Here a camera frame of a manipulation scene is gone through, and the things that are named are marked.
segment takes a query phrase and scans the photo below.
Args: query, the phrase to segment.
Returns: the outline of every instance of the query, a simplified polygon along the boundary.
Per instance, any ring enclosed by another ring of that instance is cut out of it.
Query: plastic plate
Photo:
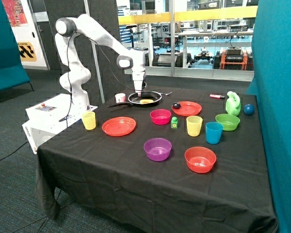
[[[189,117],[189,116],[194,116],[200,113],[202,110],[202,106],[200,106],[198,103],[195,102],[190,102],[190,101],[181,101],[178,102],[181,105],[181,108],[175,109],[174,107],[171,107],[174,113],[184,116],[184,117]]]
[[[115,117],[102,125],[102,130],[109,136],[119,137],[131,133],[136,127],[136,121],[130,117]]]

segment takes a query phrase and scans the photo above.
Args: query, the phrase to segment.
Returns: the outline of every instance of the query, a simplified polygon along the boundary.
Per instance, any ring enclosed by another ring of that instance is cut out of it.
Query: glass wall
[[[258,0],[117,3],[124,14],[119,16],[122,43],[146,50],[148,75],[253,79],[251,41]],[[128,24],[137,26],[127,29]]]

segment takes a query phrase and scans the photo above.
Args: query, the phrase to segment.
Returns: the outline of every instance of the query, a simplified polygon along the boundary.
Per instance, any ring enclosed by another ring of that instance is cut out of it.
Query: pan handle
[[[108,108],[112,108],[112,107],[116,107],[116,106],[120,106],[120,105],[127,105],[129,107],[133,106],[133,103],[130,102],[121,102],[121,103],[116,103],[114,105],[109,105]]]

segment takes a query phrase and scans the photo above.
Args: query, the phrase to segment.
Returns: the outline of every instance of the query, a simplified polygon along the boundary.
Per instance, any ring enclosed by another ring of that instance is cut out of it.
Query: pink marker
[[[211,94],[210,97],[216,98],[216,99],[225,99],[225,96],[214,95],[214,94]]]

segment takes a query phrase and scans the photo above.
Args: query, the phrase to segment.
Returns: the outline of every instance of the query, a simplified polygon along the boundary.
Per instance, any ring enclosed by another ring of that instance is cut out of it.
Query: blue partition
[[[247,93],[258,99],[279,232],[291,233],[291,0],[259,1],[252,47]]]
[[[0,90],[29,83],[20,60],[17,42],[0,0]]]

